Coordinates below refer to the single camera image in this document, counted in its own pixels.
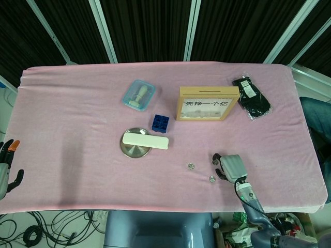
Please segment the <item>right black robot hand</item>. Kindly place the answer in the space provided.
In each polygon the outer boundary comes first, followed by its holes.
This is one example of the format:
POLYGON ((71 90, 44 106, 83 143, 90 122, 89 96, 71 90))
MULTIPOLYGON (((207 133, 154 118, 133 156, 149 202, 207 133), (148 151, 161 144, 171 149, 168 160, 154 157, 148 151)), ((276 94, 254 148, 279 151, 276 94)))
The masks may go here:
POLYGON ((247 177, 248 172, 243 164, 241 157, 237 154, 221 156, 215 153, 212 157, 212 163, 218 168, 215 169, 217 176, 221 180, 226 180, 234 184, 237 179, 247 177))

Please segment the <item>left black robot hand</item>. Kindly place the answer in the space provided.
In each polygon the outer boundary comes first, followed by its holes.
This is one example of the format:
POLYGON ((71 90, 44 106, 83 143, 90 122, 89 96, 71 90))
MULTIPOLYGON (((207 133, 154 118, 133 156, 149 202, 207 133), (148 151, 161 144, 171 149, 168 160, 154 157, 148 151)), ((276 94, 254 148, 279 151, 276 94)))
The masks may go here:
POLYGON ((20 144, 19 140, 13 139, 7 142, 1 142, 1 199, 3 199, 7 193, 18 187, 24 177, 24 170, 20 169, 17 173, 16 179, 9 183, 10 169, 13 162, 14 153, 20 144))

